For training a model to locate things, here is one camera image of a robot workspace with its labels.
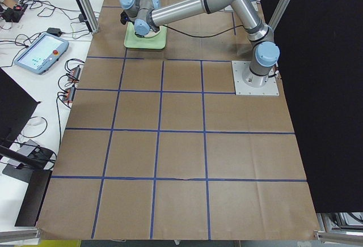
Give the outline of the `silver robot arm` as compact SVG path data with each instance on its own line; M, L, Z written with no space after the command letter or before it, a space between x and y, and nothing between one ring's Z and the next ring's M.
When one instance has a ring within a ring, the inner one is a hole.
M245 84L260 88L267 83L280 50L274 43L272 28L257 14L252 1L254 0L183 0L162 7L159 0L120 0L123 8L120 21L122 24L131 22L135 34L145 37L150 32L158 32L162 25L203 13L212 14L231 6L252 45L252 60L243 71L242 79Z

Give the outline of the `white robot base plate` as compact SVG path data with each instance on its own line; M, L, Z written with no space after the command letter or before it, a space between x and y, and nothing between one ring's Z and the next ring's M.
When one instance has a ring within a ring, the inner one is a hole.
M232 61L231 65L237 96L280 95L272 69L266 76L257 76L250 71L250 61Z

